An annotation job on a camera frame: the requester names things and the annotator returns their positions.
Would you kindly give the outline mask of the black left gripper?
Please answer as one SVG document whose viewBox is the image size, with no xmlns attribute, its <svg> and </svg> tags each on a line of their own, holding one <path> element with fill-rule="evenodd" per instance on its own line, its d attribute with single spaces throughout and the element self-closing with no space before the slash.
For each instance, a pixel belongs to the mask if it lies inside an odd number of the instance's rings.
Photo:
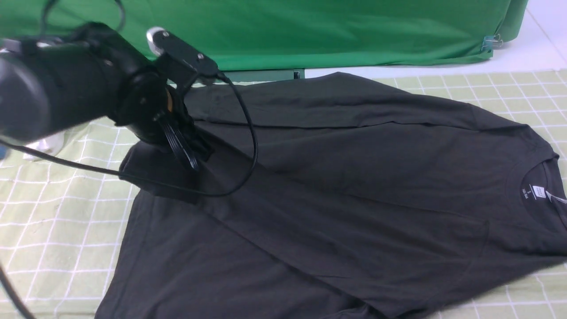
<svg viewBox="0 0 567 319">
<path fill-rule="evenodd" d="M 127 82 L 111 120 L 158 151 L 173 154 L 186 170 L 199 171 L 199 162 L 213 154 L 182 96 L 160 75 L 140 74 Z"/>
</svg>

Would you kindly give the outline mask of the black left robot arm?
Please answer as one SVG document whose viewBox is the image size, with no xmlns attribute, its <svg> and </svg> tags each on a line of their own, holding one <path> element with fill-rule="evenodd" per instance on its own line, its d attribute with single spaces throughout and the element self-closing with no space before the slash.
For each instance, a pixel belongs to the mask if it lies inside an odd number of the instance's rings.
<svg viewBox="0 0 567 319">
<path fill-rule="evenodd" d="M 184 97 L 213 80 L 217 64 L 161 27 L 147 31 L 151 61 L 117 31 L 87 23 L 40 47 L 5 39 L 1 53 L 1 143 L 18 148 L 107 117 L 140 141 L 198 170 L 213 148 L 196 129 Z"/>
</svg>

